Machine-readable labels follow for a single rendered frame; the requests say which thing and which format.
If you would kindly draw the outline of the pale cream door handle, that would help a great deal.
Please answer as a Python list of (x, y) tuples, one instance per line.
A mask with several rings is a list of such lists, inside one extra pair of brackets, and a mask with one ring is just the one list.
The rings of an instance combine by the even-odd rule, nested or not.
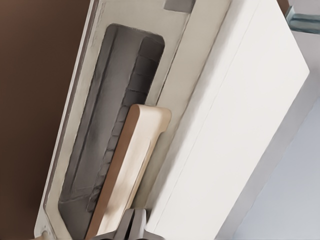
[(112, 232), (129, 209), (161, 133), (171, 120), (167, 108), (129, 108), (85, 239)]

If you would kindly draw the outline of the silver frame post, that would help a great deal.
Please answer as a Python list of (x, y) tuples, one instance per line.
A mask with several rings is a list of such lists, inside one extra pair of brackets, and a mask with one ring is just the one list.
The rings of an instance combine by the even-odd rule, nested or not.
[(292, 31), (320, 35), (320, 15), (296, 13), (289, 4), (285, 20)]

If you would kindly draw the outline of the white oven door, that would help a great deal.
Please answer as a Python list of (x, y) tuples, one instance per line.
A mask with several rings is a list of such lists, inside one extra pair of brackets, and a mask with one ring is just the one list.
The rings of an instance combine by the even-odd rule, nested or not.
[(84, 240), (132, 105), (170, 110), (155, 179), (231, 0), (91, 0), (34, 237)]

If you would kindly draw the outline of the white oven body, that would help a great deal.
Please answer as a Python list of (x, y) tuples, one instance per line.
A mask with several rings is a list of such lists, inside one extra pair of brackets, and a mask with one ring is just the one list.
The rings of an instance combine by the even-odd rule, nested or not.
[(277, 0), (233, 0), (148, 196), (146, 229), (231, 239), (246, 184), (308, 74)]

